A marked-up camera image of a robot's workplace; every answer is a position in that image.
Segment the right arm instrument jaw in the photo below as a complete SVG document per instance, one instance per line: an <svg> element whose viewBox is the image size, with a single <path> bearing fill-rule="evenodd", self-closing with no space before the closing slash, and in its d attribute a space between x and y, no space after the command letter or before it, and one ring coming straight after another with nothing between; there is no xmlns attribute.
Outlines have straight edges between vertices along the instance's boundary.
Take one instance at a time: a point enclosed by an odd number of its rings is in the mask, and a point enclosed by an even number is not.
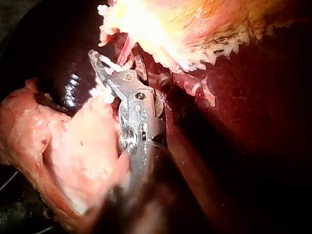
<svg viewBox="0 0 312 234"><path fill-rule="evenodd" d="M148 81L146 66L138 43L136 43L133 47L133 55L136 64L135 71L140 76L142 81Z"/></svg>
<svg viewBox="0 0 312 234"><path fill-rule="evenodd" d="M107 56L100 54L94 49L88 52L88 57L96 76L104 85L121 86L119 75L113 74L114 72L122 71L120 65L112 62Z"/></svg>

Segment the right arm instrument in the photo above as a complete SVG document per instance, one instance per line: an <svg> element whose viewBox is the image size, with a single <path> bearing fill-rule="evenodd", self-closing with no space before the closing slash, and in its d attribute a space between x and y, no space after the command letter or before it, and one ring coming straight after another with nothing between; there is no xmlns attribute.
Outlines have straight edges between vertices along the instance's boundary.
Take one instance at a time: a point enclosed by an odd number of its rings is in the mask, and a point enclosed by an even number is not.
<svg viewBox="0 0 312 234"><path fill-rule="evenodd" d="M134 70L108 75L106 86L120 99L120 143L124 149L147 141L167 146L164 104L155 89L141 82Z"/></svg>

